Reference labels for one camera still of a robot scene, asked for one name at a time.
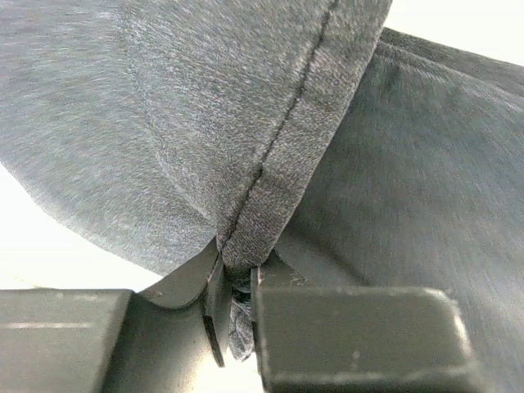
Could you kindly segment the black trousers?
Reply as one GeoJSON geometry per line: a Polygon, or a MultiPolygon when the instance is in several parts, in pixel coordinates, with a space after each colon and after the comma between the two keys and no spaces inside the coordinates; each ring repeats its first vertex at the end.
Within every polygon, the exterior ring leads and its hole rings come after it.
{"type": "Polygon", "coordinates": [[[388,1],[4,1],[1,162],[159,275],[211,240],[458,302],[523,389],[523,68],[388,29],[388,1]]]}

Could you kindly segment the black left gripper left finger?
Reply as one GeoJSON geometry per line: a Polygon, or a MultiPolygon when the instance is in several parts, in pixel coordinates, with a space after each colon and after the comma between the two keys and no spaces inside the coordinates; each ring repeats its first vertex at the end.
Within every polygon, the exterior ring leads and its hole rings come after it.
{"type": "Polygon", "coordinates": [[[194,392],[225,365],[229,285],[214,242],[149,288],[4,290],[4,392],[194,392]]]}

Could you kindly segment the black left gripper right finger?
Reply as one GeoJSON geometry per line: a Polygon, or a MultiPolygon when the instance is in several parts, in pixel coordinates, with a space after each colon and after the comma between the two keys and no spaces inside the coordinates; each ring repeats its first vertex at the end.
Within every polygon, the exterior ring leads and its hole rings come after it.
{"type": "Polygon", "coordinates": [[[484,392],[457,305],[425,287],[325,287],[278,254],[251,270],[267,392],[484,392]]]}

